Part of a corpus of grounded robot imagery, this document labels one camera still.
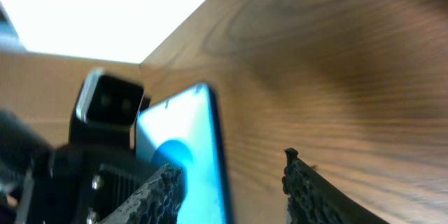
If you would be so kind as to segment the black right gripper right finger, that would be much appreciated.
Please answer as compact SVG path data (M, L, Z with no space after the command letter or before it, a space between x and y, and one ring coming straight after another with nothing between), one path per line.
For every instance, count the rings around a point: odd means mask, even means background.
M294 148L284 152L282 184L288 196L288 224L387 224L301 161Z

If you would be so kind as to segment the blue Samsung smartphone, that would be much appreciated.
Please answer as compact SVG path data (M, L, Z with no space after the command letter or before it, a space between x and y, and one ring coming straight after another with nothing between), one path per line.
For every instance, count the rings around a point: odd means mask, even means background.
M139 113L136 157L185 172L179 223L231 224L232 202L215 92L196 83Z

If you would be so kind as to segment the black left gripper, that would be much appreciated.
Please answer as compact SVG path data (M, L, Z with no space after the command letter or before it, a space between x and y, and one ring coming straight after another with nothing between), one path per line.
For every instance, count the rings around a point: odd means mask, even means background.
M95 127L72 115L69 144L53 149L18 118L13 119L13 194L25 223L86 223L119 207L156 169L130 149L130 129Z

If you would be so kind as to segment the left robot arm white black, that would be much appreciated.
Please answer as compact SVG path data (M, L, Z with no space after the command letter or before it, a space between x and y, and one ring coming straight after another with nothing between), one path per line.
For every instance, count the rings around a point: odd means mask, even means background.
M130 127L72 115L69 142L53 148L14 113L1 111L1 222L95 223L156 168L130 149Z

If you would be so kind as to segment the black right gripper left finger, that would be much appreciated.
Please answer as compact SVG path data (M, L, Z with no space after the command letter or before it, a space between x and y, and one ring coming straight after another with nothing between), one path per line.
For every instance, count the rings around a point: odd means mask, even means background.
M165 164L99 224L176 224L185 197L185 170Z

